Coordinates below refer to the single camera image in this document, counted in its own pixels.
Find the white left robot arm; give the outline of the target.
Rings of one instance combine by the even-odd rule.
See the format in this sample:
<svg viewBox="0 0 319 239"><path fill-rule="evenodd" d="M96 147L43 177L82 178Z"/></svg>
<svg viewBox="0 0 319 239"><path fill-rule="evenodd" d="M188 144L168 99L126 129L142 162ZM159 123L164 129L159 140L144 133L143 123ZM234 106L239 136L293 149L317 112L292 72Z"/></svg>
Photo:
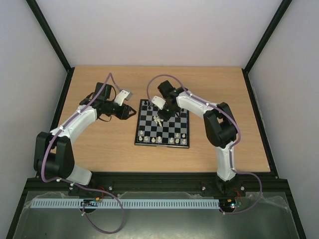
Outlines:
<svg viewBox="0 0 319 239"><path fill-rule="evenodd" d="M136 111L124 103L132 93L120 90L110 99L112 85L97 83L95 91L85 97L76 111L59 127L41 132L36 137L34 169L42 181L65 179L71 183L88 185L92 173L75 163L72 145L80 134L101 115L127 120Z"/></svg>

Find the white king piece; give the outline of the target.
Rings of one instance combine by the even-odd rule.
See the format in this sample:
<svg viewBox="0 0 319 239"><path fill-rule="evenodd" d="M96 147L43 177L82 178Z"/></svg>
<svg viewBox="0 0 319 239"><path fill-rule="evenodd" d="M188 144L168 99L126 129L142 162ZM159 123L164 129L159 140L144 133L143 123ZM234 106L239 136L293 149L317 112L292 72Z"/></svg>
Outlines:
<svg viewBox="0 0 319 239"><path fill-rule="evenodd" d="M159 116L154 116L154 121L156 124L162 127L163 119L161 119Z"/></svg>

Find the black and grey chessboard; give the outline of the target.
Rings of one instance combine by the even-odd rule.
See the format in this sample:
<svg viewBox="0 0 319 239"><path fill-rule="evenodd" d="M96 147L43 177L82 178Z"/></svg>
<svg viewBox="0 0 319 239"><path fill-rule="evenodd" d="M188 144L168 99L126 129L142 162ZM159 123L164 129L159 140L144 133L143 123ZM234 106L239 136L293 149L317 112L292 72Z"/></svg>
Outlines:
<svg viewBox="0 0 319 239"><path fill-rule="evenodd" d="M143 146L166 146L176 148L189 148L189 111L181 109L179 115L174 115L169 121L163 121L162 127L154 121L154 116L158 116L158 108L149 103L147 99L141 99L139 104L139 114L137 118L137 129L134 145ZM175 143L175 134L179 133L179 144ZM143 141L139 141L139 136L143 137ZM157 142L157 137L161 136L161 142ZM155 143L151 142L152 138L156 139ZM169 139L173 138L174 142L169 143ZM186 144L182 144L182 140L186 139Z"/></svg>

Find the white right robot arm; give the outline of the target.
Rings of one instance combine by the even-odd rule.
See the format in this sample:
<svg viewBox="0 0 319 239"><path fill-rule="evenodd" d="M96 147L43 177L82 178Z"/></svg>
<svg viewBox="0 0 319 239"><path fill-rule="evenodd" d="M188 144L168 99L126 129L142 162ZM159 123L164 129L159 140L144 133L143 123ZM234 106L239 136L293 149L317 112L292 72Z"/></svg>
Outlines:
<svg viewBox="0 0 319 239"><path fill-rule="evenodd" d="M158 116L164 121L181 114L185 109L199 116L204 121L205 132L209 142L215 146L217 153L218 191L223 195L235 189L232 179L235 177L233 147L241 134L234 116L227 103L210 103L183 87L175 88L166 80L158 86L161 97L154 96L152 103L158 107Z"/></svg>

